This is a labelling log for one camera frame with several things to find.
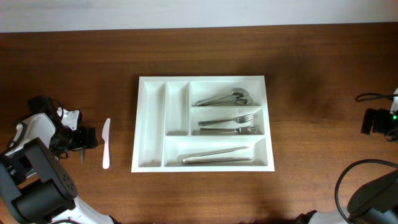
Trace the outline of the small steel teaspoon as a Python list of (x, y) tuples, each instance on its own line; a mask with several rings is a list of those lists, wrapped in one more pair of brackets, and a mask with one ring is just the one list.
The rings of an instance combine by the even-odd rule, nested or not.
[(81, 162), (81, 165), (84, 164), (84, 158), (85, 158), (85, 149), (81, 149), (80, 150), (80, 162)]

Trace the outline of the white plastic knife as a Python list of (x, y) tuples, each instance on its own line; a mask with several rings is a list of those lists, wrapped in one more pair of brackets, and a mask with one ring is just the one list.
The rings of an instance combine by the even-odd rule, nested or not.
[(103, 161), (102, 167), (103, 169), (108, 169), (110, 167), (110, 153), (109, 153), (109, 129), (110, 129), (111, 119), (107, 118), (102, 130), (102, 139), (104, 141), (104, 149), (103, 149)]

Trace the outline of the steel fork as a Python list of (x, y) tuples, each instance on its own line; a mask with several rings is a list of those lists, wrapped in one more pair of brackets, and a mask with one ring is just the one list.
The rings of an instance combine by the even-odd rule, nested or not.
[(256, 126), (244, 126), (239, 128), (200, 128), (201, 134), (223, 134), (223, 133), (234, 133), (239, 135), (256, 134), (259, 132), (259, 128)]
[(211, 121), (199, 121), (198, 125), (200, 127), (204, 127), (204, 126), (211, 126), (214, 124), (219, 124), (219, 123), (225, 123), (225, 122), (234, 122), (234, 123), (238, 123), (238, 124), (242, 124), (242, 123), (247, 123), (248, 121), (251, 121), (254, 119), (254, 114), (246, 114), (246, 115), (242, 115), (242, 116), (237, 116), (234, 118), (228, 118), (228, 119), (219, 119), (219, 120), (211, 120)]

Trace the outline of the steel tablespoon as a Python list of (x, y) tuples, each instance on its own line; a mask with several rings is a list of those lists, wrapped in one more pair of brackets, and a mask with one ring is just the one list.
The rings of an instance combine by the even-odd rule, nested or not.
[(205, 103), (204, 106), (217, 106), (217, 105), (226, 105), (226, 104), (237, 104), (237, 105), (241, 105), (241, 106), (246, 106), (246, 105), (251, 105), (253, 103), (253, 98), (251, 96), (244, 96), (244, 97), (240, 97), (240, 98), (235, 98), (233, 100), (230, 101), (219, 101), (219, 102), (209, 102), (209, 103)]
[(231, 90), (231, 92), (228, 93), (227, 95), (214, 96), (214, 97), (207, 98), (207, 99), (204, 99), (204, 100), (199, 100), (199, 101), (197, 101), (195, 103), (195, 105), (196, 106), (201, 106), (201, 105), (204, 105), (204, 104), (209, 103), (211, 101), (220, 100), (220, 99), (228, 97), (228, 96), (235, 96), (236, 98), (240, 98), (240, 97), (244, 97), (244, 96), (248, 96), (248, 95), (249, 95), (249, 92), (247, 90), (243, 89), (243, 88), (233, 88)]

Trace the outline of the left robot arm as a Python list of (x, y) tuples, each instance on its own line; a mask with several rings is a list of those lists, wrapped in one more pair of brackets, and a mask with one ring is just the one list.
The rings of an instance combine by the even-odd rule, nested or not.
[(11, 215), (18, 223), (116, 223), (80, 198), (60, 164), (71, 151), (95, 148), (95, 129), (53, 98), (27, 104), (29, 114), (14, 123), (16, 134), (1, 153), (1, 198)]

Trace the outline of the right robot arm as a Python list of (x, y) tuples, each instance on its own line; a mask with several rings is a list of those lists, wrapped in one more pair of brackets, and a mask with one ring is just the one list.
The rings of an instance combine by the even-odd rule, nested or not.
[[(397, 141), (397, 111), (384, 109), (365, 111), (363, 134), (383, 134), (388, 141)], [(362, 164), (380, 164), (394, 168), (388, 174), (362, 185), (343, 208), (339, 190), (343, 178), (353, 168)], [(363, 159), (350, 164), (339, 176), (334, 191), (336, 210), (320, 213), (316, 210), (300, 214), (294, 223), (397, 223), (397, 164), (380, 159)]]

